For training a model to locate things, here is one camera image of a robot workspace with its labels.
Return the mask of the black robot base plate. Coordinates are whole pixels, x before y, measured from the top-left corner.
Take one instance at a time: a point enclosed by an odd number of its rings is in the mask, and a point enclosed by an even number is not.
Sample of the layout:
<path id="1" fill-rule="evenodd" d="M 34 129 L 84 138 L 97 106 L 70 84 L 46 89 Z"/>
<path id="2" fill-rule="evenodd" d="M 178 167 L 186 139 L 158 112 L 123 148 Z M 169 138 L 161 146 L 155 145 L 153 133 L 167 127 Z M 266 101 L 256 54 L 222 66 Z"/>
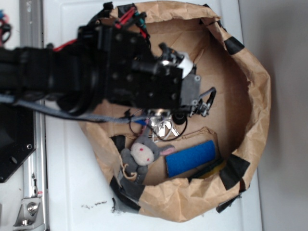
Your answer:
<path id="1" fill-rule="evenodd" d="M 0 182 L 5 183 L 36 148 L 31 110 L 0 105 Z"/>

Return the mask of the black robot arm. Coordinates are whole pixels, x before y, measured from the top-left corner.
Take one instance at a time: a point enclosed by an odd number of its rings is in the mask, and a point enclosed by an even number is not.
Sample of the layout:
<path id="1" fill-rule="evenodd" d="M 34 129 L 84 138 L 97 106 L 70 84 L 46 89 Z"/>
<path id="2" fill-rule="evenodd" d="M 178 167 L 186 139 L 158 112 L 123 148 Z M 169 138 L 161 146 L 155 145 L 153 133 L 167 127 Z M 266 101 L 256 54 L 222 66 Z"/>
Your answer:
<path id="1" fill-rule="evenodd" d="M 159 45 L 156 57 L 138 33 L 108 25 L 82 26 L 57 50 L 0 51 L 0 92 L 7 103 L 56 101 L 72 116 L 91 113 L 103 100 L 178 117 L 208 115 L 216 89 L 200 92 L 195 65 L 184 53 Z"/>

